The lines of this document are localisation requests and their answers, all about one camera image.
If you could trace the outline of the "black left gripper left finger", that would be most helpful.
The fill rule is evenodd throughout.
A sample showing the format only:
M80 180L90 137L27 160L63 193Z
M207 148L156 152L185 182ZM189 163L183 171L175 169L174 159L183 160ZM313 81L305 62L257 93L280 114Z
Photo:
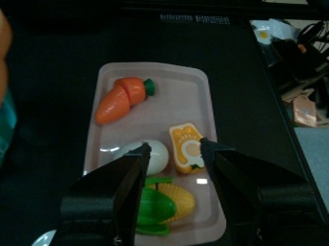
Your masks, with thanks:
M143 143L71 186L51 246L134 246L150 150Z

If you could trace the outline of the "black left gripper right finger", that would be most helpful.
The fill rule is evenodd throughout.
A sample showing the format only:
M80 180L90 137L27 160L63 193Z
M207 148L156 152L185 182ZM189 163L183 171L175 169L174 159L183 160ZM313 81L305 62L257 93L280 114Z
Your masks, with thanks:
M310 178L205 138L201 153L234 246L326 244L329 214Z

